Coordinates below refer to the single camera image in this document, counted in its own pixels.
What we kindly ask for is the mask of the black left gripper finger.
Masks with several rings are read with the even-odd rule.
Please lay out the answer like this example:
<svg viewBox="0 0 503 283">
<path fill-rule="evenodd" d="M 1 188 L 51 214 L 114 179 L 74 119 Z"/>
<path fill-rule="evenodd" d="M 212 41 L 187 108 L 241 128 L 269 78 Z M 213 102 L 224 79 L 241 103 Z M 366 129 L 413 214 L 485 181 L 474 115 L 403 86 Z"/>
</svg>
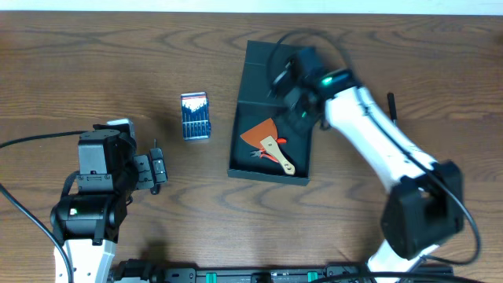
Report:
<svg viewBox="0 0 503 283">
<path fill-rule="evenodd" d="M 133 158 L 134 166 L 138 170 L 136 190 L 151 189 L 155 186 L 152 161 L 148 155 L 137 155 Z"/>
<path fill-rule="evenodd" d="M 150 156 L 152 161 L 152 176 L 154 186 L 150 189 L 152 195 L 157 195 L 160 192 L 162 184 L 168 180 L 166 167 L 164 164 L 163 151 L 159 147 L 150 149 Z"/>
</svg>

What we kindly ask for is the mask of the orange scraper wooden handle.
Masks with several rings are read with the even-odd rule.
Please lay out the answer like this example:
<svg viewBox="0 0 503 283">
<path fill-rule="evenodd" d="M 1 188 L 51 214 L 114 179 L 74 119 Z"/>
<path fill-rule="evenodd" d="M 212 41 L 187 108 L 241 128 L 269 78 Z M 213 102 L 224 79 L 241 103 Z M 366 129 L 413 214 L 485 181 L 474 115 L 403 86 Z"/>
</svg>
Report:
<svg viewBox="0 0 503 283">
<path fill-rule="evenodd" d="M 278 131 L 272 118 L 266 119 L 247 130 L 240 135 L 240 138 L 254 147 L 255 150 L 264 149 L 266 153 L 276 158 L 278 160 L 276 164 L 281 166 L 285 174 L 295 174 L 295 166 L 285 157 L 280 149 L 280 145 L 277 143 L 277 139 L 279 138 Z"/>
</svg>

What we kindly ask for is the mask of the small hammer red black handle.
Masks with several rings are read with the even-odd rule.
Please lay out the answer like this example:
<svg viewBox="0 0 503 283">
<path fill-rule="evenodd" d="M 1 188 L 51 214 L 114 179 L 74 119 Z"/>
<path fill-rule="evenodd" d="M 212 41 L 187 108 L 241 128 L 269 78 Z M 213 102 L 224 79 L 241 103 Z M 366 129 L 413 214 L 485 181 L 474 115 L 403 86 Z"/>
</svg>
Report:
<svg viewBox="0 0 503 283">
<path fill-rule="evenodd" d="M 389 108 L 390 119 L 395 127 L 398 126 L 398 115 L 397 108 L 395 104 L 395 95 L 393 93 L 387 94 L 387 103 Z"/>
</svg>

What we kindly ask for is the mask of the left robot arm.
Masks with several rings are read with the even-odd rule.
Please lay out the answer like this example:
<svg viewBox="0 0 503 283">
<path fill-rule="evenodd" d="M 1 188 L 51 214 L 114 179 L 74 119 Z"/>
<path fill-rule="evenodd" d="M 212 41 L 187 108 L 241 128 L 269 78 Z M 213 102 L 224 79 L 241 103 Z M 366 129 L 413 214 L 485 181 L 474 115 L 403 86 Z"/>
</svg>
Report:
<svg viewBox="0 0 503 283">
<path fill-rule="evenodd" d="M 95 124 L 80 134 L 79 170 L 67 177 L 50 221 L 57 282 L 106 282 L 132 194 L 156 195 L 167 182 L 162 149 L 138 155 L 128 119 Z"/>
</svg>

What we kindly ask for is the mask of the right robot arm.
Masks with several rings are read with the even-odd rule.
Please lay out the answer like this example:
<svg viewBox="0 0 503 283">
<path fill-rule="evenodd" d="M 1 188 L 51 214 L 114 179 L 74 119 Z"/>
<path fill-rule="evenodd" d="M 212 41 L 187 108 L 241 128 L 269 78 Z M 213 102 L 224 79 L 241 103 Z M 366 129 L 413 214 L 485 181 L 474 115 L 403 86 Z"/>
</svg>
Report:
<svg viewBox="0 0 503 283">
<path fill-rule="evenodd" d="M 227 174 L 304 186 L 310 181 L 312 130 L 339 131 L 366 160 L 388 200 L 384 241 L 367 261 L 376 282 L 411 278 L 433 251 L 470 219 L 463 177 L 396 126 L 348 68 L 327 69 L 314 47 L 250 42 L 240 82 Z"/>
</svg>

